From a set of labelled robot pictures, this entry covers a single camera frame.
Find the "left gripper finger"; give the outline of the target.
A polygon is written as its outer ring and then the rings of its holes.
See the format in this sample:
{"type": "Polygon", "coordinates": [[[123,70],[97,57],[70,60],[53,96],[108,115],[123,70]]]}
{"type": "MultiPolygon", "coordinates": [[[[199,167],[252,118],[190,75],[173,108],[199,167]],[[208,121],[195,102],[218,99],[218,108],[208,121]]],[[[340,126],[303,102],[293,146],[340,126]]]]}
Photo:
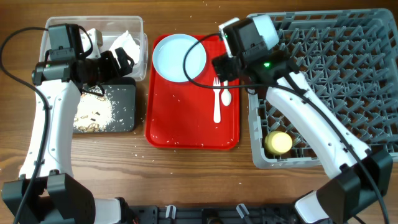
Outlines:
{"type": "Polygon", "coordinates": [[[125,76],[132,73],[132,69],[134,66],[134,60],[128,56],[125,50],[122,47],[115,49],[116,55],[118,57],[119,62],[119,74],[120,76],[125,76]]]}
{"type": "Polygon", "coordinates": [[[99,83],[117,85],[122,77],[118,61],[111,51],[101,53],[99,60],[99,83]]]}

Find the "white napkin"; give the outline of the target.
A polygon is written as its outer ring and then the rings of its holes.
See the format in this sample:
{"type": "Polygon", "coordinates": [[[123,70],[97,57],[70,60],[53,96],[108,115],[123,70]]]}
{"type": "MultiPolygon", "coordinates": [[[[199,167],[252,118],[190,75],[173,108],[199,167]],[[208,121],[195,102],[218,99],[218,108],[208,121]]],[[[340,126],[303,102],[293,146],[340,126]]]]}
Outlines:
{"type": "Polygon", "coordinates": [[[136,44],[128,30],[113,42],[109,50],[116,57],[116,49],[120,47],[133,59],[134,64],[139,62],[141,48],[136,44]]]}

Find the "white plastic spoon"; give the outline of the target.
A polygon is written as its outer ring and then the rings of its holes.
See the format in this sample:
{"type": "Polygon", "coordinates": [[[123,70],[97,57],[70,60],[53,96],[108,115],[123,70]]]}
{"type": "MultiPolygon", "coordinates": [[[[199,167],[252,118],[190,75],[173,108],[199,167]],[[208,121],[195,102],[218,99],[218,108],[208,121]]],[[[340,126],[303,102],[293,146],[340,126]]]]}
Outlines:
{"type": "Polygon", "coordinates": [[[228,86],[228,81],[223,82],[223,91],[221,93],[221,102],[224,106],[229,106],[232,100],[231,93],[229,90],[226,88],[228,86]]]}

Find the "food scraps rice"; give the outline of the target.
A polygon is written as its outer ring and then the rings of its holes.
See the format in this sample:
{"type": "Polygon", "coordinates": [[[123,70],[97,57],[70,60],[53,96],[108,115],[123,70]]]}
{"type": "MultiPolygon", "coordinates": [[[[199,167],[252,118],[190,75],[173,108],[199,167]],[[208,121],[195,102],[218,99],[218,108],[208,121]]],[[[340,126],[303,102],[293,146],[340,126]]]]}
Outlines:
{"type": "Polygon", "coordinates": [[[104,96],[83,93],[74,117],[73,132],[81,133],[113,133],[127,131],[123,118],[117,106],[119,88],[107,86],[104,96]]]}

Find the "white plastic fork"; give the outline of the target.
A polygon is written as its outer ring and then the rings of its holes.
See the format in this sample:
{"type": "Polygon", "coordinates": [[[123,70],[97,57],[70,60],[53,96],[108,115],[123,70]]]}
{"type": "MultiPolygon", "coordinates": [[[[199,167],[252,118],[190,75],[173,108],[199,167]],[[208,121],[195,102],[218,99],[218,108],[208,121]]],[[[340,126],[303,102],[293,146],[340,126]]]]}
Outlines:
{"type": "Polygon", "coordinates": [[[215,101],[214,101],[214,113],[213,113],[213,121],[215,123],[221,122],[221,109],[220,109],[220,86],[221,82],[217,77],[214,77],[213,80],[213,91],[215,93],[215,101]]]}

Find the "yellow cup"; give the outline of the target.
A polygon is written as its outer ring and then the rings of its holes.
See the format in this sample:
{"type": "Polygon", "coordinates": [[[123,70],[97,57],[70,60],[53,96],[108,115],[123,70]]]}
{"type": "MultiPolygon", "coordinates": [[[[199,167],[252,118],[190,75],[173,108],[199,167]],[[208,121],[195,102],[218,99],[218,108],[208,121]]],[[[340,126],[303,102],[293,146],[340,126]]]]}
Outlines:
{"type": "Polygon", "coordinates": [[[266,136],[264,144],[267,152],[273,155],[282,155],[291,150],[293,140],[287,133],[272,131],[266,136]]]}

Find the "light blue bowl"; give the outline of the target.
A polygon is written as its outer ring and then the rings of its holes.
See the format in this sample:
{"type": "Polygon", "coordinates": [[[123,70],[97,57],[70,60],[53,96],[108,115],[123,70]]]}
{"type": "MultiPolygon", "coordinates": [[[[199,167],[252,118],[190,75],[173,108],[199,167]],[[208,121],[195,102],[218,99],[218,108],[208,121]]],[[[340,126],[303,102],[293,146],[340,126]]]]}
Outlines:
{"type": "Polygon", "coordinates": [[[257,31],[263,37],[268,50],[271,50],[279,43],[279,36],[273,25],[272,19],[268,15],[261,15],[252,18],[257,31]]]}

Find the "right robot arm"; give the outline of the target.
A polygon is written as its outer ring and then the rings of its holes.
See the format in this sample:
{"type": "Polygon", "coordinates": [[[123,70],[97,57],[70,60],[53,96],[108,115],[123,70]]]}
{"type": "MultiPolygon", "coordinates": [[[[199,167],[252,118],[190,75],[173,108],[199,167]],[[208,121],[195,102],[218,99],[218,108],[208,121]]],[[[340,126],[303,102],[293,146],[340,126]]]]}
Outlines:
{"type": "Polygon", "coordinates": [[[269,16],[233,18],[219,26],[226,53],[212,61],[221,81],[241,78],[246,88],[265,90],[320,160],[329,181],[295,202],[305,223],[344,223],[378,202],[386,209],[392,157],[374,152],[336,118],[310,88],[293,57],[276,50],[279,37],[269,16]]]}

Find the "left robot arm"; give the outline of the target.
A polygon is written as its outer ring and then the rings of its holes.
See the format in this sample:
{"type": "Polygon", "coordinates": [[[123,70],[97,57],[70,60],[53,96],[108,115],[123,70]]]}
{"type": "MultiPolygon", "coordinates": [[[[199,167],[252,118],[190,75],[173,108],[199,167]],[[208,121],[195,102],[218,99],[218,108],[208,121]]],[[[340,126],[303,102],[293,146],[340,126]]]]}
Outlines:
{"type": "Polygon", "coordinates": [[[15,223],[139,223],[123,198],[94,198],[73,178],[71,160],[81,94],[131,73],[134,60],[122,48],[92,58],[81,41],[85,29],[77,24],[47,32],[51,48],[28,84],[36,95],[29,151],[18,179],[4,183],[2,200],[15,223]]]}

